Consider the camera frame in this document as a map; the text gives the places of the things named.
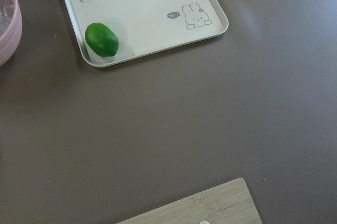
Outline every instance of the rabbit ear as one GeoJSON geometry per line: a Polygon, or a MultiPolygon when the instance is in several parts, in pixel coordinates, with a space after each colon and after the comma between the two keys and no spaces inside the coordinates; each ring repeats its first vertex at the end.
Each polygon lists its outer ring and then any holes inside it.
{"type": "Polygon", "coordinates": [[[198,11],[200,9],[200,5],[197,3],[192,3],[191,8],[193,11],[198,11]]]}
{"type": "Polygon", "coordinates": [[[186,15],[186,13],[188,14],[188,13],[191,13],[192,12],[192,8],[189,6],[189,5],[184,5],[183,6],[183,13],[186,15]]]}

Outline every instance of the speech bubble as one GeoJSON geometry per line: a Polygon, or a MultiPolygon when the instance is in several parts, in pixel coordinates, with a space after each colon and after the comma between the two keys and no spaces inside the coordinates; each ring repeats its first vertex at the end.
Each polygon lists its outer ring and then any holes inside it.
{"type": "Polygon", "coordinates": [[[179,12],[171,12],[171,13],[168,13],[168,15],[167,15],[167,17],[172,19],[172,20],[179,17],[179,16],[180,16],[179,12]]]}

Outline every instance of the tray rim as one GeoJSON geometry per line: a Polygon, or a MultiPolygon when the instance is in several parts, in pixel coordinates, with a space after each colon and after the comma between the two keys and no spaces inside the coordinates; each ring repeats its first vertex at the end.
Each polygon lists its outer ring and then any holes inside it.
{"type": "Polygon", "coordinates": [[[72,17],[72,15],[75,15],[73,4],[72,4],[71,0],[64,0],[64,2],[66,4],[67,11],[68,11],[68,15],[70,17],[70,20],[71,20],[71,23],[72,23],[72,27],[73,27],[73,30],[74,30],[74,33],[75,33],[76,41],[78,43],[78,47],[79,47],[81,55],[82,55],[82,58],[84,59],[84,61],[86,63],[88,63],[89,65],[91,65],[93,67],[108,67],[108,66],[112,66],[112,65],[115,65],[115,64],[119,64],[119,63],[122,63],[122,62],[130,61],[130,60],[133,60],[133,59],[136,59],[136,58],[140,58],[140,57],[144,57],[144,56],[147,56],[147,55],[150,55],[150,54],[155,54],[155,53],[158,53],[158,52],[161,52],[161,51],[165,51],[165,50],[169,50],[169,49],[172,49],[172,48],[175,48],[175,47],[179,47],[179,46],[184,46],[184,45],[187,45],[187,44],[195,43],[195,42],[198,42],[198,41],[207,40],[209,38],[217,37],[217,36],[220,36],[220,35],[224,34],[227,31],[228,27],[229,27],[228,18],[225,15],[225,13],[224,13],[221,5],[219,4],[218,0],[209,0],[209,1],[210,1],[211,5],[212,5],[214,11],[216,12],[219,20],[221,21],[221,23],[224,26],[224,29],[221,30],[220,32],[216,32],[213,35],[208,35],[206,37],[199,38],[199,39],[196,39],[196,40],[191,40],[191,41],[188,41],[188,42],[179,43],[179,44],[174,45],[174,46],[165,47],[163,49],[151,51],[151,52],[140,54],[140,55],[137,55],[137,56],[127,57],[127,58],[124,58],[122,60],[118,60],[118,61],[115,61],[115,62],[109,62],[109,63],[105,63],[105,64],[95,64],[95,63],[92,63],[91,61],[89,61],[87,58],[85,58],[85,56],[83,54],[83,51],[82,51],[82,49],[83,49],[82,46],[83,45],[81,44],[80,38],[79,38],[79,36],[83,36],[83,35],[81,33],[78,33],[79,32],[78,30],[80,28],[79,28],[78,22],[76,20],[76,17],[72,17]]]}

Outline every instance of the white tray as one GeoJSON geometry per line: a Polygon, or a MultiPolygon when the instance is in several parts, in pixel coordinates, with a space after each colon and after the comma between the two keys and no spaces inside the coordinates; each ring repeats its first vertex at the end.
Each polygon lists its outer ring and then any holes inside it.
{"type": "Polygon", "coordinates": [[[106,67],[223,34],[228,19],[217,0],[65,0],[83,59],[106,67]],[[115,56],[96,55],[84,40],[94,22],[118,37],[115,56]]]}

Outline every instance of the wooden cutting board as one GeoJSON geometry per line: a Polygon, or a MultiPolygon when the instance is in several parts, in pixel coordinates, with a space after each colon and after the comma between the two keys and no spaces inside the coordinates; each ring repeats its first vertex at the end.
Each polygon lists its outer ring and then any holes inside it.
{"type": "Polygon", "coordinates": [[[198,192],[119,224],[262,224],[243,178],[198,192]]]}

